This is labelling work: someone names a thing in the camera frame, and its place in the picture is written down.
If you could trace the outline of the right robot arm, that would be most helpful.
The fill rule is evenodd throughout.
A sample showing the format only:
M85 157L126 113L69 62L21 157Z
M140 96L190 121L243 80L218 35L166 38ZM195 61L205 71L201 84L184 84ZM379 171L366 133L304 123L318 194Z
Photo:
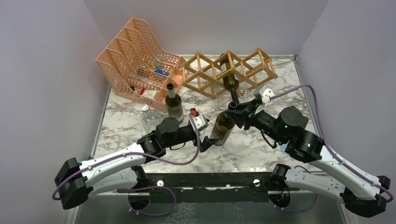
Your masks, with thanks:
M388 201L382 193L389 189L390 179L349 165L322 138L306 130L308 119L296 107L284 108L273 117L257 111L253 102L232 102L225 113L239 128L257 128L265 140L273 139L276 145L285 146L285 153L293 159L325 172L318 176L277 164L269 178L272 188L299 188L331 197L361 217L373 217L386 210Z

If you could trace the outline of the green wine bottle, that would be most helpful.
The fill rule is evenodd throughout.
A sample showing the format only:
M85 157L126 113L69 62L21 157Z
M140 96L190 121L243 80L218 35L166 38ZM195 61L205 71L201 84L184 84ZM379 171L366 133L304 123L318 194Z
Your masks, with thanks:
M231 134L234 126L235 126L235 122L233 121L233 119L230 118L228 115L226 115L225 112L221 112L215 120L210 136L211 139L217 140L217 142L214 143L214 145L215 146L224 145L227 139L229 138L229 135Z
M229 62L228 57L220 61L221 73L226 72L231 68L231 64ZM235 78L234 74L231 72L228 75L222 78L224 88L230 92L232 101L235 103L239 103L237 90L239 88L239 81Z
M172 83L168 83L166 87L168 95L165 98L165 105L168 115L172 118L176 118L179 124L181 124L184 119L181 97L175 92L175 87Z

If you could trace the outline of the wooden wine rack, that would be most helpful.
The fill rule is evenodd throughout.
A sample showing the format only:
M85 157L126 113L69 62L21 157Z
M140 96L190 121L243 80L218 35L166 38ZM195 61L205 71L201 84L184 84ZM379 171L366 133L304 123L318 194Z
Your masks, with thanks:
M233 74L240 84L247 83L252 91L278 78L272 58L261 48L246 57L228 50L217 59L210 59L196 52L181 65L183 86L208 98L215 98L226 92L223 78Z

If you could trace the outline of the green wine bottle front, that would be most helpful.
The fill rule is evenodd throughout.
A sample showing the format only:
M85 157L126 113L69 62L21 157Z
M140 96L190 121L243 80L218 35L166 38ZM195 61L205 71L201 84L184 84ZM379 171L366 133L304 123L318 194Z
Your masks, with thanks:
M234 126L235 126L235 122L233 121L233 119L230 118L228 115L226 115L225 112L221 112L215 120L210 136L211 139L217 140L217 142L214 143L214 145L215 146L224 145L227 139L229 138L229 135L231 134Z

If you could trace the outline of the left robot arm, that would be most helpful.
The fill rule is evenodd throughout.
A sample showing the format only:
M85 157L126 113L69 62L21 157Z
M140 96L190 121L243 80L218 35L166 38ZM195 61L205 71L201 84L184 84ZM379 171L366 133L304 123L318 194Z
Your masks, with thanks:
M56 189L52 199L61 201L63 209L68 210L104 192L116 189L144 190L147 179L133 168L151 161L185 165L185 162L168 161L162 157L167 148L189 141L198 151L208 149L211 145L209 140L200 139L200 131L208 127L208 121L203 115L191 115L189 124L180 127L176 118L168 117L155 130L125 149L88 161L78 162L76 158L70 158L55 177Z

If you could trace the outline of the clear bottle silver cap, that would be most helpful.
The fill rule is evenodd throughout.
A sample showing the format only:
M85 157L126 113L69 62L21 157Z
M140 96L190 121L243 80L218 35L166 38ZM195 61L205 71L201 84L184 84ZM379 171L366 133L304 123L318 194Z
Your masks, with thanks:
M153 111L150 109L148 104L143 104L141 106L141 123L143 125L146 133L150 133L156 129L156 126L161 123L163 117L157 111Z

